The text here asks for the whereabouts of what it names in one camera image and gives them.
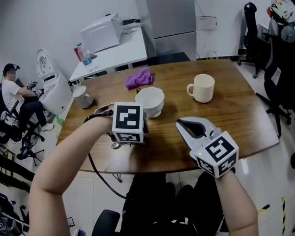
purple cloth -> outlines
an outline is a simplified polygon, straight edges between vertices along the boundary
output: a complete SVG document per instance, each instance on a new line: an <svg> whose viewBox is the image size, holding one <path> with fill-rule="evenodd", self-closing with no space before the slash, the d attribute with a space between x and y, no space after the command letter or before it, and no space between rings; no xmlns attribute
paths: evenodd
<svg viewBox="0 0 295 236"><path fill-rule="evenodd" d="M138 86L150 85L153 83L153 80L154 78L153 75L151 75L151 69L146 67L127 77L126 88L130 90Z"/></svg>

green object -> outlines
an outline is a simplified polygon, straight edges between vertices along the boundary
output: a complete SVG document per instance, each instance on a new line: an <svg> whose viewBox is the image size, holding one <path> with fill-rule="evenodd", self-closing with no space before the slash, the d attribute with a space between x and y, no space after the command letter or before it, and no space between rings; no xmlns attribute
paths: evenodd
<svg viewBox="0 0 295 236"><path fill-rule="evenodd" d="M64 119L61 119L61 118L59 118L59 116L57 116L57 122L59 123L59 125L61 127L63 127L63 125L64 125Z"/></svg>

white wall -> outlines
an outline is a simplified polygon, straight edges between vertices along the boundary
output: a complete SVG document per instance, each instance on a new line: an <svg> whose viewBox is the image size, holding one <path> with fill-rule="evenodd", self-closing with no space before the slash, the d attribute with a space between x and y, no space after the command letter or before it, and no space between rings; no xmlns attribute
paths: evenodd
<svg viewBox="0 0 295 236"><path fill-rule="evenodd" d="M134 0L0 0L0 79L4 66L15 63L23 83L38 80L40 48L69 79L78 64L73 48L81 42L80 30L113 12L122 19L138 18Z"/></svg>
<svg viewBox="0 0 295 236"><path fill-rule="evenodd" d="M217 30L199 30L197 52L204 57L233 56L238 54L242 21L245 22L243 7L252 2L257 7L256 21L268 25L270 18L266 9L272 0L197 0L206 16L217 17ZM203 16L196 5L196 14Z"/></svg>

white robot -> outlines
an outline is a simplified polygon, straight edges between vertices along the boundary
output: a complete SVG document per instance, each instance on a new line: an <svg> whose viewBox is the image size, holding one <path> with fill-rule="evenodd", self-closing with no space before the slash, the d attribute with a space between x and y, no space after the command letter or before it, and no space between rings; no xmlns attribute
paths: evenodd
<svg viewBox="0 0 295 236"><path fill-rule="evenodd" d="M238 161L239 148L227 131L222 133L208 119L180 118L176 127L190 147L197 165L219 178Z"/></svg>
<svg viewBox="0 0 295 236"><path fill-rule="evenodd" d="M68 106L72 92L64 75L54 67L44 49L37 51L36 71L43 82L44 94L39 98L44 108L54 115L60 115Z"/></svg>

tile floor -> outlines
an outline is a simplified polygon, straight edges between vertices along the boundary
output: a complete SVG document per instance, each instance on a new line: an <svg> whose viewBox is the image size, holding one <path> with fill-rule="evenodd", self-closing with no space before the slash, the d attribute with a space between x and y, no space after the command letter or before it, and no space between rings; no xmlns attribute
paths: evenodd
<svg viewBox="0 0 295 236"><path fill-rule="evenodd" d="M252 78L254 67L243 64L237 66L243 76L255 92L266 96L263 86L263 74L256 79ZM69 108L60 115L65 119ZM275 120L269 115L273 126ZM43 157L47 157L57 142L57 134L61 127L53 120L55 129L45 132L44 143L37 143L36 151L44 148ZM282 234L282 201L286 200L286 236L295 236L292 229L295 226L295 170L290 167L290 156L295 152L295 121L292 119L290 126L281 120L282 137L280 143L273 148L240 160L236 165L236 175L246 189L257 209L267 204L270 208L259 215L259 231L261 236L279 236ZM20 144L8 143L12 151L18 153ZM28 169L35 171L36 167L32 159L18 162ZM177 191L186 184L195 185L201 170L167 174L167 181L175 184ZM122 183L118 183L112 175L103 175L107 182L119 193L125 195L131 185L133 176L123 175ZM13 187L5 187L0 184L0 191L6 194L10 200L17 202L18 207L27 205L26 192ZM124 200L113 194L95 173L79 172L69 189L64 194L64 204L67 217L73 217L76 228L84 230L91 235L92 228L98 216L104 209L122 211Z"/></svg>

